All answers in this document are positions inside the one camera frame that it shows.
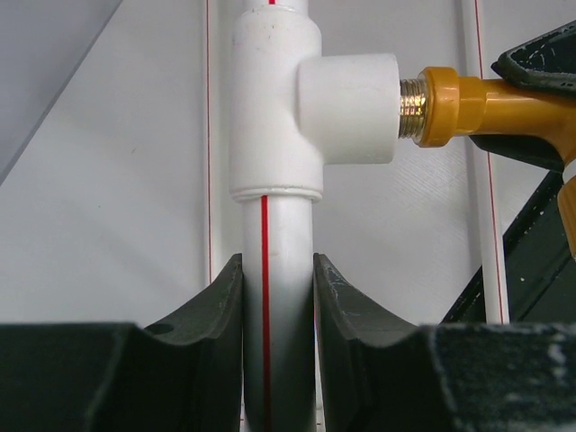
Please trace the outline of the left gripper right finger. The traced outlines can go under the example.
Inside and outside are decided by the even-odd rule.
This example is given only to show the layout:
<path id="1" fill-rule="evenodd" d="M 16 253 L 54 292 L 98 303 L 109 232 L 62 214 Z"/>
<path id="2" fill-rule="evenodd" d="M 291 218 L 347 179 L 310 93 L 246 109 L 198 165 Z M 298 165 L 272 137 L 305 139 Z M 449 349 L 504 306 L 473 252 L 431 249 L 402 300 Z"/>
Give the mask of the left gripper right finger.
<path id="1" fill-rule="evenodd" d="M 329 431 L 572 431 L 575 327 L 415 326 L 313 264 Z"/>

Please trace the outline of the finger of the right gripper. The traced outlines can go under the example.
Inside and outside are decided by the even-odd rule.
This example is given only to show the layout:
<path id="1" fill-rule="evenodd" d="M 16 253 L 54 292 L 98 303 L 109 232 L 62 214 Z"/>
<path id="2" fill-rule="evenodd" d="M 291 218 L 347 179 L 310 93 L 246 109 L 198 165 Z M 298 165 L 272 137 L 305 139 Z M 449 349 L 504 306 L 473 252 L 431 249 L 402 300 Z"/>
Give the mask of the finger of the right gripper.
<path id="1" fill-rule="evenodd" d="M 491 69 L 529 90 L 575 89 L 575 25 L 565 24 L 499 55 Z"/>
<path id="2" fill-rule="evenodd" d="M 557 205 L 563 185 L 560 157 L 551 145 L 537 138 L 478 135 L 472 142 L 480 149 L 547 171 L 503 236 L 509 320 L 573 323 L 575 261 Z"/>

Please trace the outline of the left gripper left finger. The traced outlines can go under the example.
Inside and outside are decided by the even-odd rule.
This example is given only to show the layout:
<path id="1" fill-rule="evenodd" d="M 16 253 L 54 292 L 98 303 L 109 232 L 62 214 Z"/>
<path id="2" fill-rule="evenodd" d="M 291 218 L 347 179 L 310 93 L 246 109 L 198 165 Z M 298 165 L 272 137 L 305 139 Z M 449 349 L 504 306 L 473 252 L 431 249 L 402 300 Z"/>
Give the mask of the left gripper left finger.
<path id="1" fill-rule="evenodd" d="M 4 324 L 4 431 L 236 431 L 242 261 L 163 319 Z"/>

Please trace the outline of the gold faucet with chrome knob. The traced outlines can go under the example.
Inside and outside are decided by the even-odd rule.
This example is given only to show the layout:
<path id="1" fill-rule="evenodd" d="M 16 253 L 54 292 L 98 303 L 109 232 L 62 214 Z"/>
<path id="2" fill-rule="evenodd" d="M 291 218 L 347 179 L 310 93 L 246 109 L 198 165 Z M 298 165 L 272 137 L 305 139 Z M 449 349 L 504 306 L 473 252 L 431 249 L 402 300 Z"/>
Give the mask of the gold faucet with chrome knob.
<path id="1" fill-rule="evenodd" d="M 400 83 L 399 135 L 422 148 L 468 137 L 484 151 L 562 174 L 558 208 L 575 247 L 574 99 L 427 67 Z"/>

